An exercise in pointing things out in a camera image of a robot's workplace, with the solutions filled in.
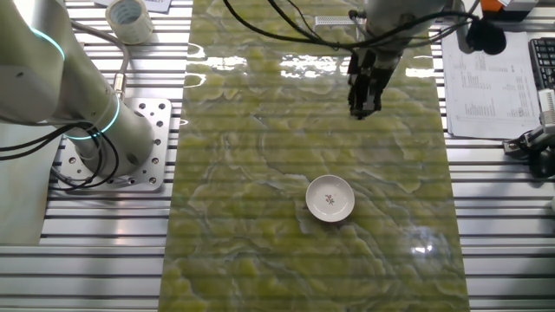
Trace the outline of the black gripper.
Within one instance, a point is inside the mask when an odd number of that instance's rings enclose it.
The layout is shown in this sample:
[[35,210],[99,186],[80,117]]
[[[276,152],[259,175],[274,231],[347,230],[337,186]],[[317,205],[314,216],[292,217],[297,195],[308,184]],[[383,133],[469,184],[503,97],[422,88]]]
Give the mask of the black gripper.
[[[368,96],[368,104],[372,113],[382,109],[382,87],[386,87],[393,74],[393,56],[385,51],[374,49],[356,49],[351,54],[348,66],[349,112],[355,119],[367,117],[364,109]],[[357,78],[369,78],[374,84]]]

